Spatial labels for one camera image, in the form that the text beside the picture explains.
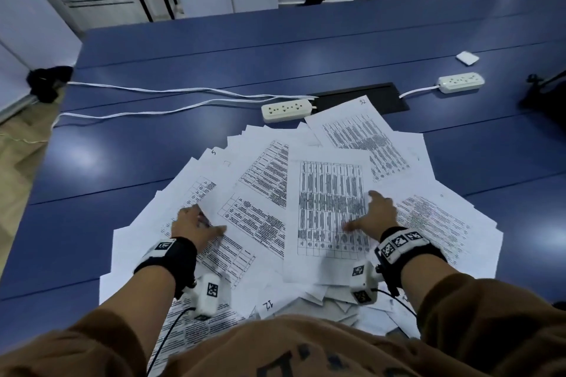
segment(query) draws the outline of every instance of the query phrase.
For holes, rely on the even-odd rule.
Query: floor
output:
[[[61,99],[62,95],[52,104],[36,103],[0,125],[0,276],[47,148],[47,143],[19,142],[3,134],[29,142],[48,139]]]

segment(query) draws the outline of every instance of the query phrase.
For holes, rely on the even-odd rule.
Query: person's left hand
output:
[[[226,231],[226,225],[205,226],[200,224],[204,219],[200,215],[202,213],[197,204],[192,207],[184,207],[179,210],[176,221],[171,224],[171,238],[188,238],[195,245],[198,253],[207,247],[210,240],[222,236]]]

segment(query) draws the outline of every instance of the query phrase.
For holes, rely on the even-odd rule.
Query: table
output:
[[[410,110],[386,120],[424,132],[437,179],[498,222],[505,237],[497,277],[563,300],[566,139],[544,116],[517,107],[527,74],[566,68],[566,8],[557,1],[372,0],[101,29],[89,34],[73,79],[292,95],[380,82],[407,91],[481,73],[487,83],[479,91],[410,96]],[[447,2],[459,6],[449,16]],[[261,27],[266,21],[271,27]],[[477,65],[460,64],[454,55],[462,50],[476,52]],[[63,107],[105,115],[175,109],[205,96],[70,87]],[[112,231],[190,157],[226,146],[246,124],[263,124],[250,104],[62,120],[0,281],[0,327],[8,329],[0,350],[94,308]]]

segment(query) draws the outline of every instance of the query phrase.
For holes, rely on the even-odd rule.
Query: wrist strap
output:
[[[418,255],[430,254],[446,262],[438,247],[416,230],[396,226],[386,230],[381,242],[375,248],[380,265],[378,271],[383,275],[389,291],[397,291],[401,286],[401,271],[411,259]]]
[[[149,266],[166,268],[175,279],[175,298],[179,300],[184,288],[195,285],[196,255],[196,247],[188,238],[164,238],[143,256],[134,274]]]

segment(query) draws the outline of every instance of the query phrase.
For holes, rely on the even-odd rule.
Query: power socket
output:
[[[307,99],[265,104],[261,107],[263,122],[266,124],[298,120],[310,115],[311,112],[312,104]]]
[[[462,73],[460,75],[438,78],[438,89],[444,94],[475,90],[480,88],[485,82],[479,73]]]

